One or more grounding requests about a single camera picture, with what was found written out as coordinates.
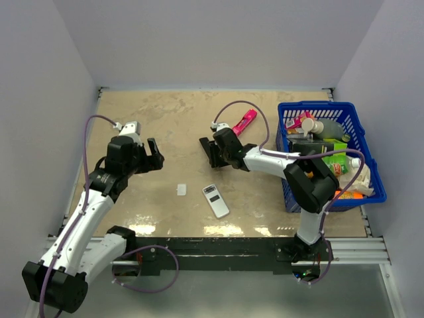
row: tan floor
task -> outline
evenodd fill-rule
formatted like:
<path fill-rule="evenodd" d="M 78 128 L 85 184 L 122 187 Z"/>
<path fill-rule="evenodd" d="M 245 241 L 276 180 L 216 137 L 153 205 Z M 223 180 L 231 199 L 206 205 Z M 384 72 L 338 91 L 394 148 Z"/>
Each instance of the tan floor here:
<path fill-rule="evenodd" d="M 277 105 L 283 101 L 326 100 L 318 92 L 275 91 L 106 91 L 98 113 L 125 123 L 142 125 L 142 141 L 154 137 L 165 157 L 160 171 L 133 176 L 128 188 L 95 232 L 103 236 L 113 225 L 129 227 L 138 236 L 207 237 L 292 236 L 299 226 L 299 214 L 286 213 L 280 178 L 260 172 L 243 172 L 230 167 L 213 170 L 199 143 L 212 138 L 209 125 L 225 104 L 245 99 L 259 106 L 268 118 L 271 137 L 265 148 L 275 149 L 278 126 Z M 249 109 L 233 105 L 220 121 L 235 125 Z M 96 120 L 88 146 L 89 169 L 105 155 L 115 131 Z M 241 134 L 243 144 L 260 144 L 266 136 L 260 115 Z M 83 189 L 82 173 L 71 211 Z M 187 184 L 187 195 L 177 196 L 177 184 Z M 201 189 L 216 184 L 230 215 L 218 220 Z M 359 209 L 331 213 L 325 224 L 329 237 L 364 237 Z"/>

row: red object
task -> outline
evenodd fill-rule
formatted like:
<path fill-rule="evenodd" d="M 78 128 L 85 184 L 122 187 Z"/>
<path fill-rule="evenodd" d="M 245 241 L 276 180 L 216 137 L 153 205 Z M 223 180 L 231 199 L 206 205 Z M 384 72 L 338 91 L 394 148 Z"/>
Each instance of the red object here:
<path fill-rule="evenodd" d="M 233 127 L 233 131 L 237 136 L 240 136 L 243 130 L 246 129 L 246 127 L 249 126 L 251 122 L 253 122 L 257 114 L 258 113 L 254 109 L 249 109 L 248 112 L 244 114 L 241 121 Z"/>

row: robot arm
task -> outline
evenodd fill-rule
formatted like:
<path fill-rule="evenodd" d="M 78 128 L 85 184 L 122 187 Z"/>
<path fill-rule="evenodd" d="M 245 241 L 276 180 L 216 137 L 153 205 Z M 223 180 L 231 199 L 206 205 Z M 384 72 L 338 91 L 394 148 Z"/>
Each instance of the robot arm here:
<path fill-rule="evenodd" d="M 88 205 L 81 210 L 86 192 L 83 192 L 76 210 L 56 242 L 38 263 L 27 262 L 22 275 L 30 298 L 40 301 L 41 286 L 54 256 L 58 256 L 48 283 L 45 303 L 68 313 L 75 312 L 87 293 L 88 285 L 111 261 L 135 248 L 135 232 L 123 227 L 108 230 L 101 244 L 84 251 L 94 231 L 119 195 L 128 186 L 133 174 L 160 170 L 164 157 L 153 138 L 148 139 L 151 155 L 146 154 L 140 140 L 140 124 L 129 122 L 118 136 L 107 145 L 107 155 L 101 158 L 89 175 Z M 71 224 L 80 220 L 58 253 L 59 242 Z"/>
<path fill-rule="evenodd" d="M 214 140 L 201 138 L 199 141 L 212 168 L 231 165 L 234 169 L 261 171 L 288 181 L 301 207 L 301 224 L 291 253 L 293 262 L 305 259 L 320 243 L 324 209 L 339 187 L 336 177 L 321 159 L 292 159 L 300 153 L 287 154 L 290 158 L 270 156 L 271 150 L 264 154 L 255 144 L 243 146 L 227 124 L 213 123 L 211 128 L 215 131 Z M 313 178 L 307 177 L 310 172 L 313 172 Z"/>

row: white remote control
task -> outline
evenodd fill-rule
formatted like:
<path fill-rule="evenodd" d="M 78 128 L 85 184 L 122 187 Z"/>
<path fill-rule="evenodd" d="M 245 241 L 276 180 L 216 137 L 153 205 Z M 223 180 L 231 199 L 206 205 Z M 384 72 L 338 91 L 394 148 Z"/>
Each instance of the white remote control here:
<path fill-rule="evenodd" d="M 218 192 L 217 186 L 215 184 L 211 184 L 203 188 L 202 192 L 218 219 L 230 213 L 230 210 L 225 204 L 222 195 Z"/>

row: blue basket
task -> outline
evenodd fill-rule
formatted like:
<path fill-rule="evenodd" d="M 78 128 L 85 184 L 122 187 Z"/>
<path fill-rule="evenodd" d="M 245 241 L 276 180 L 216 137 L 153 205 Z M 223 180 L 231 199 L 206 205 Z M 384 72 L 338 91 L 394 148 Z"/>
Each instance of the blue basket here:
<path fill-rule="evenodd" d="M 285 123 L 301 114 L 304 111 L 309 111 L 315 118 L 329 118 L 340 124 L 343 129 L 352 138 L 348 142 L 348 148 L 357 149 L 365 156 L 365 162 L 370 167 L 371 183 L 370 187 L 374 188 L 375 194 L 366 199 L 342 199 L 337 200 L 330 208 L 330 211 L 347 211 L 353 207 L 367 203 L 381 203 L 387 199 L 386 191 L 384 190 L 383 183 L 378 175 L 377 163 L 371 157 L 370 151 L 365 141 L 365 130 L 359 122 L 358 115 L 353 104 L 345 102 L 331 102 L 331 101 L 300 101 L 297 103 L 281 103 L 278 105 L 278 116 L 280 121 L 278 123 L 276 144 L 278 151 L 288 152 L 288 142 L 286 137 Z M 282 180 L 284 201 L 286 202 L 287 212 L 300 212 L 300 206 L 294 199 L 293 193 L 287 183 Z"/>

